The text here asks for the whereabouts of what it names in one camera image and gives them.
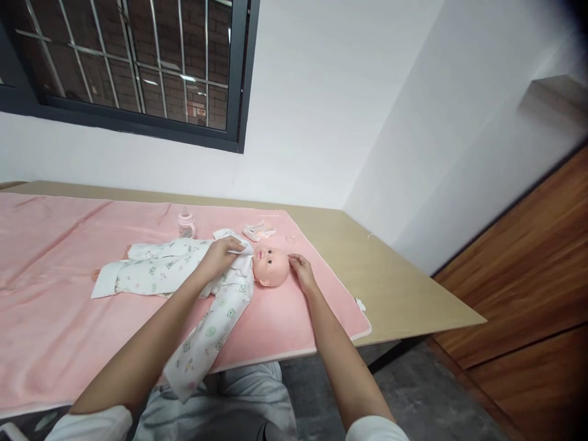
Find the baby bottle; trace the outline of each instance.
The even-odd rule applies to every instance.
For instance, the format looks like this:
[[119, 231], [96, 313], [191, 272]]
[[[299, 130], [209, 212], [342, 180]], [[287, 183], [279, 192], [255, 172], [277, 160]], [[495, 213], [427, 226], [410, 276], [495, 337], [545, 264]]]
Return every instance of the baby bottle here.
[[194, 225], [194, 218], [188, 209], [184, 207], [182, 214], [178, 215], [179, 223], [179, 237], [180, 238], [195, 238], [196, 237], [196, 225]]

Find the baby doll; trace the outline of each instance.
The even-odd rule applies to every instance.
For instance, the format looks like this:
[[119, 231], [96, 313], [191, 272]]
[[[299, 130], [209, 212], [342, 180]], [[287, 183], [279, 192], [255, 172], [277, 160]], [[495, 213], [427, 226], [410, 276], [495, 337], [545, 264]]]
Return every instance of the baby doll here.
[[[215, 296], [209, 311], [176, 349], [164, 368], [172, 390], [185, 402], [204, 378], [231, 330], [250, 303], [254, 281], [265, 287], [281, 285], [290, 272], [287, 254], [249, 242], [229, 229], [216, 231], [215, 239], [234, 236], [241, 251], [231, 267], [200, 292]], [[182, 238], [165, 244], [136, 244], [128, 260], [105, 265], [98, 274], [92, 298], [131, 292], [169, 297], [198, 266], [213, 240]]]

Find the white wall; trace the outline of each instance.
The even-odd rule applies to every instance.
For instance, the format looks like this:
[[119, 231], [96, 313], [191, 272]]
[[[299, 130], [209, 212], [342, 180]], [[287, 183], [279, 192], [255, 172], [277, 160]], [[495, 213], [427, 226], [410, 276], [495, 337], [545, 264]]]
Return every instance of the white wall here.
[[570, 32], [539, 0], [447, 0], [345, 211], [433, 273], [577, 144], [527, 97]]
[[0, 181], [341, 208], [443, 0], [263, 0], [244, 155], [0, 113]]

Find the hand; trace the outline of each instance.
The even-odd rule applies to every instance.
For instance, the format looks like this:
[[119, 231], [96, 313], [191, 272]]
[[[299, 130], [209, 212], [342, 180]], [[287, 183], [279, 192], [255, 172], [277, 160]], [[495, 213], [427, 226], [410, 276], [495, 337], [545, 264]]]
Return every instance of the hand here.
[[320, 292], [317, 281], [314, 279], [311, 263], [300, 254], [288, 254], [290, 258], [290, 266], [298, 276], [300, 287], [306, 296]]
[[219, 239], [210, 245], [194, 272], [201, 274], [207, 281], [211, 281], [220, 276], [238, 257], [238, 254], [229, 253], [229, 251], [244, 249], [245, 247], [235, 237]]

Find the white patterned onesie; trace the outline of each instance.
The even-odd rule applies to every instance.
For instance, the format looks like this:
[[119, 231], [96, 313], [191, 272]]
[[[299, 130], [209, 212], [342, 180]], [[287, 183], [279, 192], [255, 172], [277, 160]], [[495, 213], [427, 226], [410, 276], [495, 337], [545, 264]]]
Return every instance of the white patterned onesie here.
[[[206, 298], [212, 293], [216, 298], [165, 365], [164, 374], [182, 402], [209, 371], [253, 296], [251, 245], [226, 228], [214, 232], [213, 236], [215, 239], [234, 236], [246, 248], [231, 268], [202, 290], [199, 297]], [[198, 266], [212, 242], [183, 238], [160, 245], [133, 245], [128, 260], [109, 263], [101, 269], [92, 298], [119, 292], [169, 297]]]

